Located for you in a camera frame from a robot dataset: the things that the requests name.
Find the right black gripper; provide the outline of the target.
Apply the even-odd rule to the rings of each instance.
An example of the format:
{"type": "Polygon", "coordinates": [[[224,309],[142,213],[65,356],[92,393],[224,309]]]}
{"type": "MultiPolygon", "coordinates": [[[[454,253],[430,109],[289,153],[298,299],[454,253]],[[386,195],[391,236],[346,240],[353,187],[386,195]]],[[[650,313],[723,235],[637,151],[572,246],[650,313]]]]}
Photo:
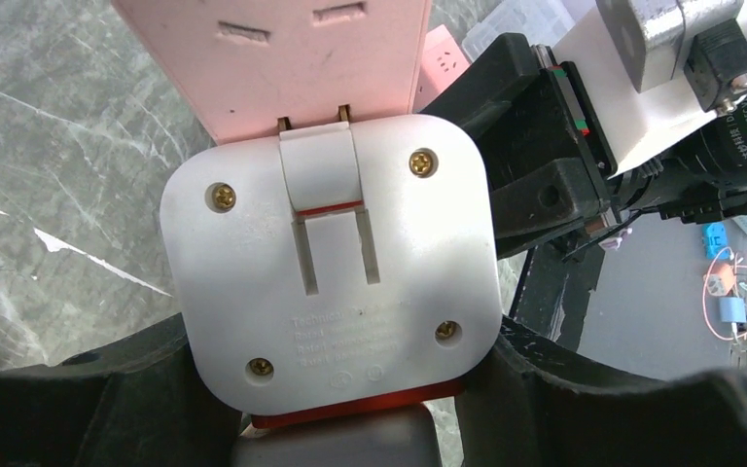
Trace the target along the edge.
{"type": "Polygon", "coordinates": [[[425,113],[462,128],[486,170],[496,253],[547,242],[582,253],[646,214],[708,224],[747,216],[747,151],[722,117],[617,174],[577,66],[499,35],[425,113]]]}

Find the pink power strip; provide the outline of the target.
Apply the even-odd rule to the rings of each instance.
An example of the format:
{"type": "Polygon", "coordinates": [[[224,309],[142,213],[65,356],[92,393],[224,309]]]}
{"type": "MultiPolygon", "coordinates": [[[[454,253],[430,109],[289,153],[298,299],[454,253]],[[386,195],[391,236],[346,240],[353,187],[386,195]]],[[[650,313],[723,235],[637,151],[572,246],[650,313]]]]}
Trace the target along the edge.
{"type": "Polygon", "coordinates": [[[410,112],[427,1],[130,0],[115,10],[219,144],[410,112]]]}

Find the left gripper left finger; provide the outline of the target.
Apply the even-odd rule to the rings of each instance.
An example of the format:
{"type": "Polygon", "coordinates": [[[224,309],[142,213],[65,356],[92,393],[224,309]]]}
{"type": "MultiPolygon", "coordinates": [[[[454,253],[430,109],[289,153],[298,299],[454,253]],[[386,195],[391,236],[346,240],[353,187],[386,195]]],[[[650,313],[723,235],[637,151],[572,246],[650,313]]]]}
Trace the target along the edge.
{"type": "Polygon", "coordinates": [[[228,466],[240,422],[201,381],[180,315],[0,371],[0,466],[228,466]]]}

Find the white cube adapter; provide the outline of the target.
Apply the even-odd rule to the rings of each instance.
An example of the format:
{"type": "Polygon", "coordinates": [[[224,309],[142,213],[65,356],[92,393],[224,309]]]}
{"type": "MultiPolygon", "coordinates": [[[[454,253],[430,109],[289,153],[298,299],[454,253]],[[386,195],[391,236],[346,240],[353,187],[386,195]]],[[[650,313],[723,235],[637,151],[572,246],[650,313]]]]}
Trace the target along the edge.
{"type": "Polygon", "coordinates": [[[273,429],[247,428],[231,466],[441,466],[430,411],[411,405],[273,429]]]}

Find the pink cube socket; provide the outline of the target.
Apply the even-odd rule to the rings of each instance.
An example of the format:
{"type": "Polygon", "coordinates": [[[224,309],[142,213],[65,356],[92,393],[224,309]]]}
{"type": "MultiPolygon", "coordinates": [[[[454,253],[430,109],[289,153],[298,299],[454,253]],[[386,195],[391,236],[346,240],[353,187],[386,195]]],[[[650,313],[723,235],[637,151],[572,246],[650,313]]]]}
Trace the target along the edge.
{"type": "Polygon", "coordinates": [[[470,66],[445,25],[429,31],[424,42],[413,112],[419,112],[439,97],[470,66]]]}

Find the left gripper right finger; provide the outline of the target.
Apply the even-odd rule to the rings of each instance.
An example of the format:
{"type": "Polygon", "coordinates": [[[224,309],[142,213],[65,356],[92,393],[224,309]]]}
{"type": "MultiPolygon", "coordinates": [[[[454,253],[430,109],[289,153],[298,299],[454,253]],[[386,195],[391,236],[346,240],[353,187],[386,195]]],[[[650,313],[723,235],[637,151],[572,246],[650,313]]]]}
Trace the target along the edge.
{"type": "Polygon", "coordinates": [[[455,408],[468,466],[747,466],[747,370],[641,377],[508,318],[455,408]]]}

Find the red cube adapter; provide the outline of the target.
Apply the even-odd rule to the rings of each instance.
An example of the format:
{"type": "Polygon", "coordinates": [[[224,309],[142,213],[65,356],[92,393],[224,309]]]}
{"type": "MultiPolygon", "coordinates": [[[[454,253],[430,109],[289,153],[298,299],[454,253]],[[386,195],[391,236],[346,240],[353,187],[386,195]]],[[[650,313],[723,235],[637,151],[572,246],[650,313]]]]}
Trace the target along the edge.
{"type": "Polygon", "coordinates": [[[160,230],[196,370],[245,413],[449,381],[499,331],[483,162],[437,117],[206,150],[166,183],[160,230]]]}

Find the clear screw box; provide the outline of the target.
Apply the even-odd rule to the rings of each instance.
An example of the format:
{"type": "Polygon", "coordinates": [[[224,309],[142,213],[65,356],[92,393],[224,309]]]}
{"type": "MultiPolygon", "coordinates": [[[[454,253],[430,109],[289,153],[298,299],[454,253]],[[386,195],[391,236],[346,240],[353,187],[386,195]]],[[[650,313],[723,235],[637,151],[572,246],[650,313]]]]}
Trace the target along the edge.
{"type": "Polygon", "coordinates": [[[461,50],[474,61],[503,33],[523,34],[530,45],[553,46],[574,25],[562,1],[502,1],[468,31],[461,50]]]}

